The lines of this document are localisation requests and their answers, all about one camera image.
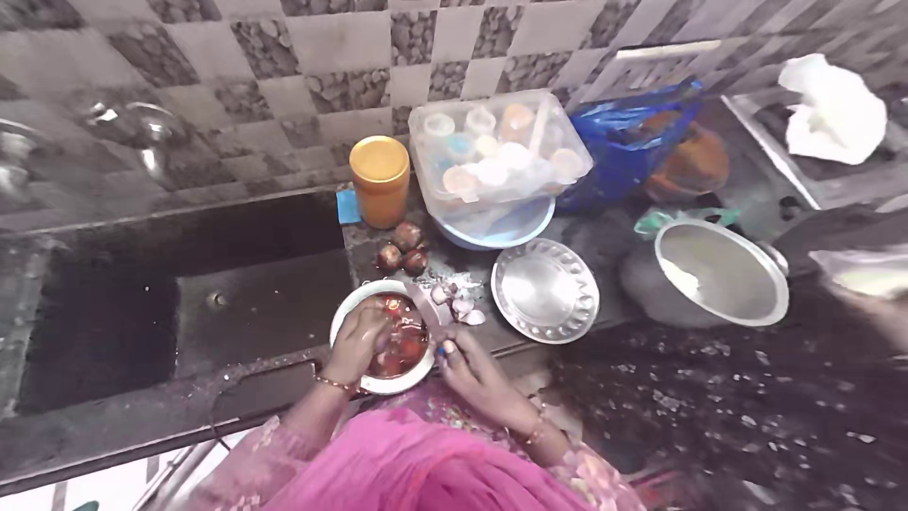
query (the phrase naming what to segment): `steel plate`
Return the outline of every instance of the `steel plate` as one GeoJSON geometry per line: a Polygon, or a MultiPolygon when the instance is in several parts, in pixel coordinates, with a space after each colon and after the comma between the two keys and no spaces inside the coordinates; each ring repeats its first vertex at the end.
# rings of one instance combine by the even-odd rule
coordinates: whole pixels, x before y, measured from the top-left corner
{"type": "Polygon", "coordinates": [[[521,334],[550,345],[579,339],[599,311],[599,288],[587,264],[543,238],[501,251],[492,266],[492,295],[521,334]]]}

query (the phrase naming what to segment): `gold bangle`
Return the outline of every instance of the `gold bangle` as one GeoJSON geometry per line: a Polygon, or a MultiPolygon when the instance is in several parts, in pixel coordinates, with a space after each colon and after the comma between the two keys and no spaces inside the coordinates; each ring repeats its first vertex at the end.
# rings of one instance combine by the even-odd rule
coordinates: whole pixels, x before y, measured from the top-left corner
{"type": "Polygon", "coordinates": [[[542,405],[539,406],[539,416],[536,417],[536,424],[534,424],[533,429],[530,430],[529,437],[527,438],[527,440],[524,441],[525,445],[532,446],[533,444],[538,442],[539,439],[542,438],[542,431],[540,430],[541,429],[540,427],[542,426],[542,423],[545,422],[545,420],[546,420],[545,413],[546,413],[546,404],[543,403],[542,405]]]}
{"type": "Polygon", "coordinates": [[[337,387],[337,388],[342,389],[343,391],[345,391],[345,392],[347,392],[347,393],[349,393],[349,394],[356,394],[357,392],[360,392],[360,386],[353,386],[353,385],[344,385],[344,384],[340,384],[340,383],[338,383],[338,382],[335,382],[335,381],[333,381],[333,380],[330,380],[330,379],[328,379],[328,378],[326,378],[326,377],[324,377],[324,376],[320,376],[320,375],[317,375],[317,374],[313,374],[312,377],[315,378],[315,381],[317,381],[317,382],[319,382],[319,383],[323,383],[323,384],[326,384],[326,385],[330,385],[330,386],[337,387]]]}

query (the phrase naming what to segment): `steel pot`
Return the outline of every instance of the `steel pot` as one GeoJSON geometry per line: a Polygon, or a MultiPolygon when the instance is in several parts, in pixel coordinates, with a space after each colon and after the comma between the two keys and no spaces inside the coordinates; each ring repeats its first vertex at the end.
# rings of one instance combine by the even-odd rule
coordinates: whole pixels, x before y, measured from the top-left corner
{"type": "Polygon", "coordinates": [[[647,316],[673,326],[766,326],[788,310],[788,283],[776,261],[702,220],[663,226],[655,241],[628,255],[620,279],[647,316]]]}

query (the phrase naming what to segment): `spice jar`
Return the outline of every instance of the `spice jar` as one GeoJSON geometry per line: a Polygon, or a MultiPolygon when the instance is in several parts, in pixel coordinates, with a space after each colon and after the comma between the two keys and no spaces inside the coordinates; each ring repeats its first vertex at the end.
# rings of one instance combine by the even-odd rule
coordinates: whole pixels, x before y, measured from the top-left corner
{"type": "Polygon", "coordinates": [[[377,229],[399,224],[410,185],[407,148],[389,136],[369,136],[350,151],[350,167],[362,219],[377,229]]]}

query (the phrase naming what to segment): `woman's left hand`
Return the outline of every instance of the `woman's left hand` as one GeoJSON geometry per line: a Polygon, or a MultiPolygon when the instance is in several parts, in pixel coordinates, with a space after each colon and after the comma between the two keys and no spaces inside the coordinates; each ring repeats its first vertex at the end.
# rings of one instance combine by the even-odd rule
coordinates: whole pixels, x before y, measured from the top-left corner
{"type": "Polygon", "coordinates": [[[376,353],[384,350],[391,331],[391,317],[377,298],[366,298],[343,320],[331,360],[321,375],[343,385],[355,385],[366,374],[376,353]]]}

